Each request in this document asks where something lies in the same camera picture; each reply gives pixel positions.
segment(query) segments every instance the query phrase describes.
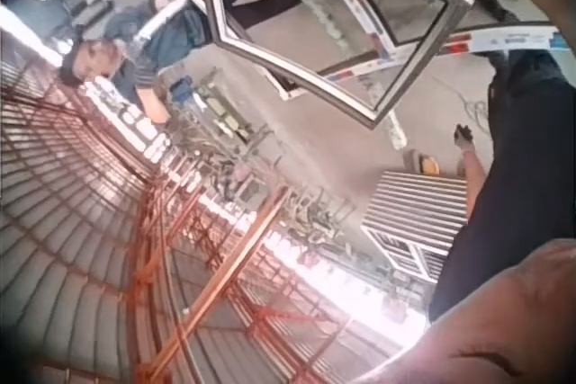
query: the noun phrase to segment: person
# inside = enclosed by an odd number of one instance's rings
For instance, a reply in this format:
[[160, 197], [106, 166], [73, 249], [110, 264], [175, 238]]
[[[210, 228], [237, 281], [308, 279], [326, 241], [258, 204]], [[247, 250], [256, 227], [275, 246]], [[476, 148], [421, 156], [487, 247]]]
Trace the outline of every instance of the person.
[[[301, 3], [300, 0], [258, 0], [234, 4], [236, 1], [223, 0], [223, 3], [245, 29]], [[170, 112], [153, 87], [158, 72], [185, 58], [193, 49], [212, 42], [205, 14], [189, 4], [152, 36], [137, 59], [133, 62], [127, 60], [126, 44], [166, 5], [168, 0], [148, 0], [138, 6], [127, 7], [111, 17], [105, 26], [103, 38], [79, 38], [63, 58], [59, 70], [62, 84], [78, 87], [97, 76], [108, 77], [128, 102], [137, 104], [154, 123], [166, 124]]]
[[[497, 0], [477, 0], [514, 21]], [[576, 382], [576, 89], [546, 51], [484, 53], [494, 159], [458, 126], [469, 220], [446, 258], [431, 327], [358, 382]]]

